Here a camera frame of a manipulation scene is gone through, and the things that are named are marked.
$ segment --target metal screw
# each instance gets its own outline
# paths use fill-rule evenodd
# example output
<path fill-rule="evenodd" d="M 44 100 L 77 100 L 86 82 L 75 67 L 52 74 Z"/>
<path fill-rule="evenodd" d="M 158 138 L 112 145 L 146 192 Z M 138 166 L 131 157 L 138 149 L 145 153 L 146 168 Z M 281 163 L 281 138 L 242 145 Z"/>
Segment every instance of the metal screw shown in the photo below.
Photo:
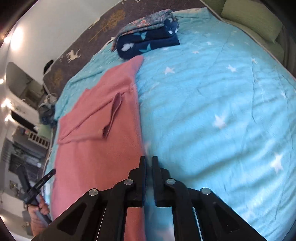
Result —
<path fill-rule="evenodd" d="M 125 185 L 132 185 L 133 184 L 133 180 L 132 179 L 126 179 L 126 180 L 124 180 L 124 184 Z"/>
<path fill-rule="evenodd" d="M 168 185 L 174 185 L 176 183 L 176 180 L 175 179 L 172 179 L 172 178 L 169 178 L 169 179 L 166 180 L 166 183 Z"/>
<path fill-rule="evenodd" d="M 202 189 L 202 194 L 209 195 L 210 193 L 211 193 L 211 189 L 209 189 L 209 188 L 203 188 Z"/>
<path fill-rule="evenodd" d="M 91 189 L 91 190 L 89 190 L 89 195 L 91 195 L 91 196 L 96 196 L 98 193 L 99 193 L 99 192 L 98 192 L 98 190 L 96 190 L 96 189 Z"/>

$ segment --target green cloth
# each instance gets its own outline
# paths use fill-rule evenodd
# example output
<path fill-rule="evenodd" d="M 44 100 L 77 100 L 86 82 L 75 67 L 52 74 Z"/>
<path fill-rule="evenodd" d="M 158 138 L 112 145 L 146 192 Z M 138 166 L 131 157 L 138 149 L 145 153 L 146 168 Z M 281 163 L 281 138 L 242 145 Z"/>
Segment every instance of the green cloth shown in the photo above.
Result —
<path fill-rule="evenodd" d="M 243 30 L 245 33 L 249 34 L 252 36 L 255 40 L 257 40 L 259 43 L 261 43 L 268 51 L 270 51 L 281 63 L 284 61 L 284 49 L 281 47 L 281 45 L 277 42 L 268 42 L 265 39 L 263 39 L 261 36 L 259 36 L 257 33 L 255 33 L 253 30 L 250 28 L 236 23 L 232 22 L 230 20 L 224 19 L 226 23 L 229 23 L 233 26 L 236 26 Z"/>
<path fill-rule="evenodd" d="M 45 137 L 48 140 L 50 140 L 51 136 L 52 136 L 52 130 L 51 130 L 50 126 L 49 125 L 40 125 L 39 129 L 38 129 L 37 136 Z"/>
<path fill-rule="evenodd" d="M 203 0 L 215 13 L 221 16 L 225 0 Z"/>
<path fill-rule="evenodd" d="M 266 41 L 273 43 L 283 26 L 267 7 L 250 0 L 227 0 L 222 17 L 249 27 Z"/>

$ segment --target stack of folded blankets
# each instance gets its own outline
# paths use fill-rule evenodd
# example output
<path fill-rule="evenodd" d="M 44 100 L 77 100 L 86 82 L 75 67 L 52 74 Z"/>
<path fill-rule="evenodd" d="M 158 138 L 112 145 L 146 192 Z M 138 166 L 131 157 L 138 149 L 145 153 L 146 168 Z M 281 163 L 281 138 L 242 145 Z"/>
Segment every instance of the stack of folded blankets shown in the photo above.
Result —
<path fill-rule="evenodd" d="M 114 39 L 111 50 L 123 59 L 131 59 L 150 50 L 179 45 L 179 24 L 166 9 L 140 18 L 123 27 Z"/>

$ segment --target folded pink fabric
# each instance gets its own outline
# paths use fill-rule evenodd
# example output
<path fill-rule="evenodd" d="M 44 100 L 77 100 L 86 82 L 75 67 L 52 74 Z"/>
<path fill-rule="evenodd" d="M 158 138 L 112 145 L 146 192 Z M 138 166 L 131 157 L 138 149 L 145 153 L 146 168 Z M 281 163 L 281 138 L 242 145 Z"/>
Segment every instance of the folded pink fabric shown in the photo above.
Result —
<path fill-rule="evenodd" d="M 142 62 L 136 56 L 108 70 L 60 119 L 54 218 L 89 189 L 112 188 L 138 167 L 143 149 L 135 75 Z M 124 240 L 145 240 L 143 209 L 128 209 Z"/>

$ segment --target blue blanket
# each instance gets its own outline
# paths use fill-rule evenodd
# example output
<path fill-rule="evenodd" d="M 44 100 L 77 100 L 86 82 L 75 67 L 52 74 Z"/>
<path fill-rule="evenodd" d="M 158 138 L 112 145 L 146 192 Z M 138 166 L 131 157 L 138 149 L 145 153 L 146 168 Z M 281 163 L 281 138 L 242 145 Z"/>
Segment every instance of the blue blanket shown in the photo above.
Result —
<path fill-rule="evenodd" d="M 296 83 L 207 9 L 174 15 L 183 16 L 180 45 L 144 53 L 136 76 L 147 156 L 188 187 L 212 189 L 268 241 L 281 240 L 296 219 Z M 56 118 L 122 62 L 110 46 L 94 55 L 66 85 Z M 147 238 L 172 240 L 170 209 L 154 206 L 148 181 Z"/>
<path fill-rule="evenodd" d="M 179 45 L 178 22 L 168 18 L 163 24 L 158 29 L 120 36 L 116 45 L 118 55 L 123 59 L 131 59 L 153 49 Z"/>

